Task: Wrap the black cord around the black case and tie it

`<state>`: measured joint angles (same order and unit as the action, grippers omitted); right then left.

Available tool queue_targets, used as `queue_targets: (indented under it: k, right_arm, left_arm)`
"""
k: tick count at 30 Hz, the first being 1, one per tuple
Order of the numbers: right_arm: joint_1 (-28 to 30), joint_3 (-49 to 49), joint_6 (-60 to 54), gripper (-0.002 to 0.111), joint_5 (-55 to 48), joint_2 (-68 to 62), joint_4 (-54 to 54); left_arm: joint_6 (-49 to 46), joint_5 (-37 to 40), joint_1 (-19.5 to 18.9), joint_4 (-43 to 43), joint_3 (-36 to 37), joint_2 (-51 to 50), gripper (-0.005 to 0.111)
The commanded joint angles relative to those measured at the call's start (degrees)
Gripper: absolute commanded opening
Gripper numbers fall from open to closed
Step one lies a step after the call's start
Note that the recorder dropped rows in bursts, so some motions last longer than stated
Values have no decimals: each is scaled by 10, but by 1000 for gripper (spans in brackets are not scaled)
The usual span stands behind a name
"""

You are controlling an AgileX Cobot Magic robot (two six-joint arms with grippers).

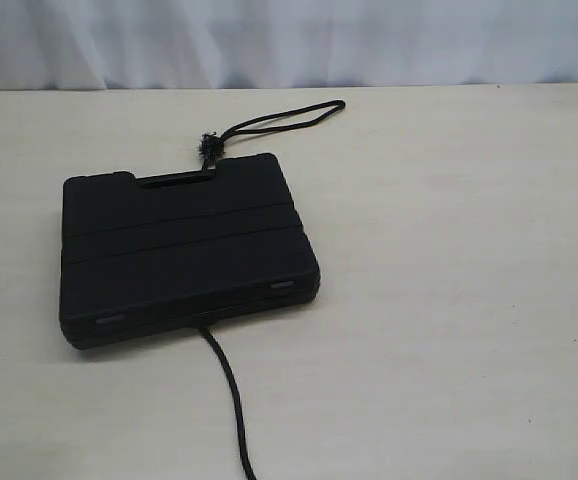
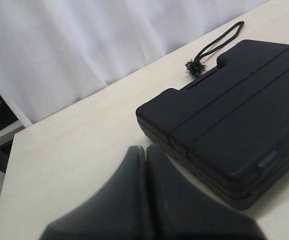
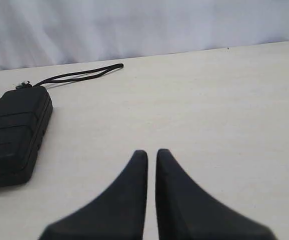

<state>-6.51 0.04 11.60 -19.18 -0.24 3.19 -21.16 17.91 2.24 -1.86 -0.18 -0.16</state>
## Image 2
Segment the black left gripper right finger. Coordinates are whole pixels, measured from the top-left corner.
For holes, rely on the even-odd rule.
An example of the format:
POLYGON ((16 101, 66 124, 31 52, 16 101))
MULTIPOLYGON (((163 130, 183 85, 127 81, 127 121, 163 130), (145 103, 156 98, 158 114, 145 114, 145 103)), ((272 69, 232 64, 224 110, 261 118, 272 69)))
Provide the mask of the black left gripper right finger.
POLYGON ((259 240, 256 222, 198 190, 156 145, 146 150, 146 180, 159 240, 259 240))

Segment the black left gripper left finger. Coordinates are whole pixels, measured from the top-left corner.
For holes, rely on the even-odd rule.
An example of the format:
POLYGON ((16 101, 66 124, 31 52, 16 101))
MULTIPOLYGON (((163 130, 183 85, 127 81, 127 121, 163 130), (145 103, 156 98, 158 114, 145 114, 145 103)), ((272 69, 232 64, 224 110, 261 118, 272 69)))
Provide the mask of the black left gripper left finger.
POLYGON ((130 146, 111 178, 86 202, 51 222, 42 240, 142 240, 144 150, 130 146))

